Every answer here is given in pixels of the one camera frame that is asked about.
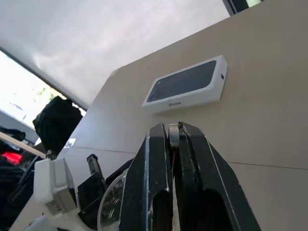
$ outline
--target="clamp jaw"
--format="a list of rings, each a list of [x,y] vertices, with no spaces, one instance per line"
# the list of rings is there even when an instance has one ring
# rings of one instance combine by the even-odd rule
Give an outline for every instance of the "clamp jaw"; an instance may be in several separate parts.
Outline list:
[[[119,231],[171,231],[172,181],[182,231],[260,231],[228,163],[202,131],[185,123],[151,128],[133,160]]]

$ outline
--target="red object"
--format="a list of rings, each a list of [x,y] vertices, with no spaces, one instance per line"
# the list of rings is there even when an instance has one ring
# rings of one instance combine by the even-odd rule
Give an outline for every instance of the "red object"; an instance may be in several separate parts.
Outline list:
[[[17,153],[5,152],[2,156],[6,157],[9,162],[13,163],[14,165],[19,164],[21,155]]]

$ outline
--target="white box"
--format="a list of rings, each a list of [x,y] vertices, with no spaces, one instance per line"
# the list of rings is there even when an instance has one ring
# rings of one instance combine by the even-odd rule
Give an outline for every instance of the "white box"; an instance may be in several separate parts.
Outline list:
[[[153,113],[218,102],[226,80],[223,55],[157,78],[142,107]]]

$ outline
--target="white ceiling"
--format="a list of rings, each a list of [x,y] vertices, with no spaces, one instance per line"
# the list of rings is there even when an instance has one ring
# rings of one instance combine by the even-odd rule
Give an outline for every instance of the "white ceiling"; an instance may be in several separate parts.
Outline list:
[[[88,108],[113,70],[227,17],[222,0],[0,0],[0,46]]]

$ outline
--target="beige table surface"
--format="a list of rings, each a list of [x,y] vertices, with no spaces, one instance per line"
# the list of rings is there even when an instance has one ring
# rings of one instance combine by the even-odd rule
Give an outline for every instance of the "beige table surface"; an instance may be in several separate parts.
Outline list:
[[[98,156],[107,177],[138,151],[147,129],[184,121],[230,163],[264,231],[305,231],[308,217],[308,2],[265,2],[114,71],[63,149],[78,186]],[[221,101],[152,115],[154,79],[223,54]]]

